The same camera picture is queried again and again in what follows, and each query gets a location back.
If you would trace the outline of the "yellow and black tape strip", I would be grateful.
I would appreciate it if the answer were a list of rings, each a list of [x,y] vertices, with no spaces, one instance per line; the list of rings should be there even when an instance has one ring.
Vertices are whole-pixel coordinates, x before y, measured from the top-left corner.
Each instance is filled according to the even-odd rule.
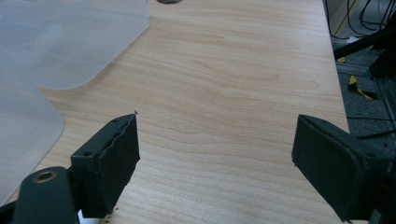
[[[365,99],[369,99],[369,100],[377,100],[378,99],[378,96],[377,96],[377,94],[375,92],[363,91],[362,89],[360,89],[358,87],[358,80],[357,80],[357,78],[355,76],[350,76],[349,77],[347,88],[350,91],[361,95]]]

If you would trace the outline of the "translucent white plastic sheet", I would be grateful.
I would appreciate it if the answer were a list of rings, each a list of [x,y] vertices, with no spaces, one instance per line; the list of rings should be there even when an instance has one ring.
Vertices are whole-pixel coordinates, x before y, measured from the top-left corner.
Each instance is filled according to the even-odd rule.
[[[60,113],[26,74],[0,65],[0,205],[45,157],[63,127]]]
[[[148,0],[0,0],[0,78],[73,89],[148,27]]]

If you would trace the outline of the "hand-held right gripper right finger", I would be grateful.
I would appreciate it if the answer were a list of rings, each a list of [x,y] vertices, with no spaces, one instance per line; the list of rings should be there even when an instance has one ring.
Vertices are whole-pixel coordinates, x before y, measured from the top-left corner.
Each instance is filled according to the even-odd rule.
[[[324,119],[297,120],[292,162],[343,221],[391,221],[391,158]]]

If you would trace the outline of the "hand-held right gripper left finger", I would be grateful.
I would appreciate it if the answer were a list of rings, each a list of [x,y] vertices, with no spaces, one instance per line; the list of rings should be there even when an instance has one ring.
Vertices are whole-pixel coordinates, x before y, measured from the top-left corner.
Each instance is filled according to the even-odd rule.
[[[84,189],[84,217],[112,213],[139,160],[135,114],[111,120],[71,156],[73,177]]]

